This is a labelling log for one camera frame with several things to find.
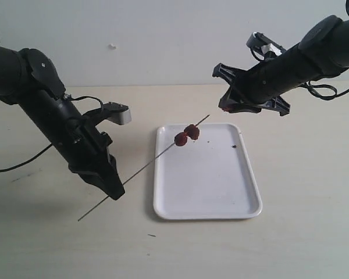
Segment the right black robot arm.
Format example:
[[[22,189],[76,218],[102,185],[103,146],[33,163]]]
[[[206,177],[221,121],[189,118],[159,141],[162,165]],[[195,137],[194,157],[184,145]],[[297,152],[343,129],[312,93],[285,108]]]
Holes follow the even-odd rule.
[[[285,116],[290,104],[282,94],[298,87],[324,101],[340,96],[330,85],[327,88],[333,95],[319,94],[313,82],[337,77],[349,69],[349,20],[331,15],[289,49],[259,32],[252,33],[246,45],[258,64],[243,70],[220,63],[213,70],[213,77],[229,85],[218,104],[223,111],[259,113],[267,109]]]

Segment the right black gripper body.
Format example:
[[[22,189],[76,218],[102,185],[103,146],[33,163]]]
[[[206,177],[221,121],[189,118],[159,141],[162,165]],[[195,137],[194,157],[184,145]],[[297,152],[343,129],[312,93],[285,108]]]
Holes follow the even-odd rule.
[[[212,76],[225,80],[232,87],[231,99],[240,104],[276,111],[281,116],[290,113],[290,104],[281,95],[319,76],[320,68],[307,58],[298,46],[274,59],[259,62],[249,70],[222,63]]]

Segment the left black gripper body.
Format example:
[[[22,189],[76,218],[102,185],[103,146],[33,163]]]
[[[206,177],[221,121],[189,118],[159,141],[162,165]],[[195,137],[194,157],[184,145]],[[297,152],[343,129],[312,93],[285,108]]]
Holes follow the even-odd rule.
[[[76,174],[112,174],[110,136],[97,130],[100,122],[113,115],[113,104],[81,114],[73,98],[54,99],[44,90],[21,95],[19,106],[67,161]]]

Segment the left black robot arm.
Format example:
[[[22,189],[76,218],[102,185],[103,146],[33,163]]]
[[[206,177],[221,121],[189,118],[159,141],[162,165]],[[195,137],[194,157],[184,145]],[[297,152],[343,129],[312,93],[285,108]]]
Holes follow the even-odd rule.
[[[96,126],[109,120],[126,124],[129,107],[114,102],[81,114],[66,96],[55,66],[41,51],[13,51],[0,46],[0,100],[19,105],[84,182],[117,200],[124,187],[116,160],[109,153],[112,139]]]

